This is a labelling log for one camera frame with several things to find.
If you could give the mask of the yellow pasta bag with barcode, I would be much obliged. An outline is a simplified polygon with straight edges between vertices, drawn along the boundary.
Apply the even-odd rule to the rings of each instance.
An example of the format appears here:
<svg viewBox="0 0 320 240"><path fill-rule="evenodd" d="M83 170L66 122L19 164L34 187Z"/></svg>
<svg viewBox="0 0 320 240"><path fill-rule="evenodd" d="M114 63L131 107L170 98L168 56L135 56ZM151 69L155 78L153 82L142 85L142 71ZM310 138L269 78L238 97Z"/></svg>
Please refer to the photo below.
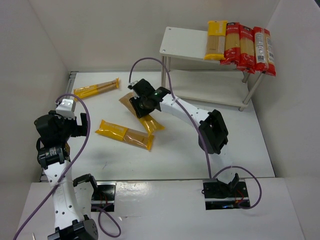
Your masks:
<svg viewBox="0 0 320 240"><path fill-rule="evenodd" d="M156 131L164 130L165 127L162 124L160 124L158 121L156 121L149 114L147 114L146 116L143 116L142 118L137 117L136 112L130 103L130 98L132 98L133 96L134 96L134 93L129 92L126 95L124 95L123 97L121 97L119 99L119 102L121 104L123 104L135 116L136 119L139 120L141 125L145 128L148 136L152 135Z"/></svg>

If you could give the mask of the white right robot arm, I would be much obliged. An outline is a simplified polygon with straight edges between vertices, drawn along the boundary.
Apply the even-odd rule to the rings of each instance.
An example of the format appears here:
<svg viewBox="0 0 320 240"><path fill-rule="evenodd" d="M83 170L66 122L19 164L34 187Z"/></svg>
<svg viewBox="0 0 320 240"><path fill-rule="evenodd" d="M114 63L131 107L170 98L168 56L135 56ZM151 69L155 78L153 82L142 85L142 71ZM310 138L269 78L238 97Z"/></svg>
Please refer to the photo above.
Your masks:
<svg viewBox="0 0 320 240"><path fill-rule="evenodd" d="M200 109L160 87L149 94L124 89L118 79L76 92L91 119L91 139L123 161L146 162L144 179L188 179L192 172L229 184L235 177L226 154L221 113Z"/></svg>

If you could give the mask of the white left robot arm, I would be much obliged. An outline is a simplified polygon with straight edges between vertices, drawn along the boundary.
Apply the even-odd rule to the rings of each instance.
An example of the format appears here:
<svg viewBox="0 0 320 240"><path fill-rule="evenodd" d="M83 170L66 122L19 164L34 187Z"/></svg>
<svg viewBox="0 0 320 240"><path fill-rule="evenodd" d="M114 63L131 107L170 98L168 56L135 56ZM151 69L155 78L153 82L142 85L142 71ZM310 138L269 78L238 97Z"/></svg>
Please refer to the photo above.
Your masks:
<svg viewBox="0 0 320 240"><path fill-rule="evenodd" d="M37 161L51 187L54 205L54 233L49 240L96 240L98 228L91 218L91 199L97 189L95 178L85 174L72 178L71 137L88 136L88 119L81 113L81 125L72 111L51 110L34 122L40 137Z"/></svg>

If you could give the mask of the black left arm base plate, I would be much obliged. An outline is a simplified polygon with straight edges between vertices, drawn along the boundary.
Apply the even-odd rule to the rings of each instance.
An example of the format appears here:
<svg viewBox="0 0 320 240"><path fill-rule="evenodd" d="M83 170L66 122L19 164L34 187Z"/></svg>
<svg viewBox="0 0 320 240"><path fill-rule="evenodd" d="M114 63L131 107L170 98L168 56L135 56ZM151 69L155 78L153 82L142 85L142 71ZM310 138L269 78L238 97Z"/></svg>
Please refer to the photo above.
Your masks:
<svg viewBox="0 0 320 240"><path fill-rule="evenodd" d="M114 212L116 185L116 182L112 181L98 181L97 190L91 197L91 205L105 209L107 212Z"/></svg>

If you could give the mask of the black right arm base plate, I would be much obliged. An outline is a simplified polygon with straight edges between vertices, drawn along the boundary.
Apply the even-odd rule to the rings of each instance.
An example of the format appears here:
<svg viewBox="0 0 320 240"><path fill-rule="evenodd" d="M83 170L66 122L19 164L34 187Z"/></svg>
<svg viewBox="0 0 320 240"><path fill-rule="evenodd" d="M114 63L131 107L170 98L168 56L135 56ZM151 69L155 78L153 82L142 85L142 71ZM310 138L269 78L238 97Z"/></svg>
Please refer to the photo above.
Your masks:
<svg viewBox="0 0 320 240"><path fill-rule="evenodd" d="M227 194L219 189L219 184L216 181L203 181L202 184L201 193L204 195L207 211L239 209L238 204L246 208L251 206L247 185L244 181L239 181L235 188Z"/></svg>

